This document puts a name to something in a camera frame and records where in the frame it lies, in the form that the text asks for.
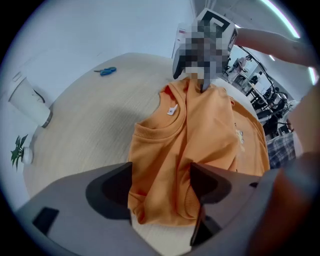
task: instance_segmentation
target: plaid fabric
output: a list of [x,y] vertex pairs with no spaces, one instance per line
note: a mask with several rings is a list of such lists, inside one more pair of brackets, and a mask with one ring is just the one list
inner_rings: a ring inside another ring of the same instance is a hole
[[266,145],[271,169],[280,168],[288,161],[296,158],[294,136],[292,133],[277,136],[269,140]]

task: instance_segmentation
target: scissors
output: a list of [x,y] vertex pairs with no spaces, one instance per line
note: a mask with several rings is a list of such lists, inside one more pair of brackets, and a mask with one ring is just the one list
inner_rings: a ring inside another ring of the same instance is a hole
[[94,72],[100,72],[100,76],[107,76],[115,72],[117,68],[115,66],[111,66],[102,70],[94,70]]

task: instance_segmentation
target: white container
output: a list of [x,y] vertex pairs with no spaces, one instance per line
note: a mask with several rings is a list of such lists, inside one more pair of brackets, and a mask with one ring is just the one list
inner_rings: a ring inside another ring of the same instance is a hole
[[52,112],[20,72],[12,79],[8,91],[8,101],[39,126],[45,128],[49,124]]
[[32,152],[30,147],[23,147],[23,157],[22,163],[30,165],[34,159],[34,153]]

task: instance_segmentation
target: black chair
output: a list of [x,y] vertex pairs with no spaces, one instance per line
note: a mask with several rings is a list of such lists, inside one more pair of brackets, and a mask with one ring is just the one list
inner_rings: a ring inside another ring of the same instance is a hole
[[234,82],[242,86],[244,80],[246,80],[246,78],[243,75],[238,75]]
[[226,76],[228,77],[229,76],[229,74],[228,74],[228,69],[230,69],[230,66],[229,65],[226,65],[225,67],[224,67],[224,69],[223,69],[223,72],[222,72],[222,74],[226,74]]

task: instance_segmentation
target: table surface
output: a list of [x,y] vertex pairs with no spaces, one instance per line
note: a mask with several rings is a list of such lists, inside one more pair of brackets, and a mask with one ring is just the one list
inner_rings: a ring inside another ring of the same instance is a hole
[[[49,125],[39,127],[32,138],[34,160],[23,171],[30,197],[62,177],[125,163],[134,124],[158,107],[158,92],[173,80],[172,64],[173,60],[166,57],[126,53],[94,67],[72,83],[51,106]],[[107,67],[117,67],[117,71],[107,76],[94,72]],[[223,79],[214,83],[226,88],[257,118],[245,95]],[[163,255],[179,255],[191,249],[192,226],[139,225],[134,217],[132,226]]]
[[249,79],[249,77],[247,76],[247,74],[248,74],[247,72],[241,71],[239,75],[240,75],[240,76],[244,76],[246,79]]
[[256,89],[255,85],[251,82],[248,82],[248,85],[251,86],[252,89],[254,89],[254,91],[261,97],[261,99],[264,101],[265,104],[267,104],[267,106],[269,106],[268,102],[266,101],[265,97]]

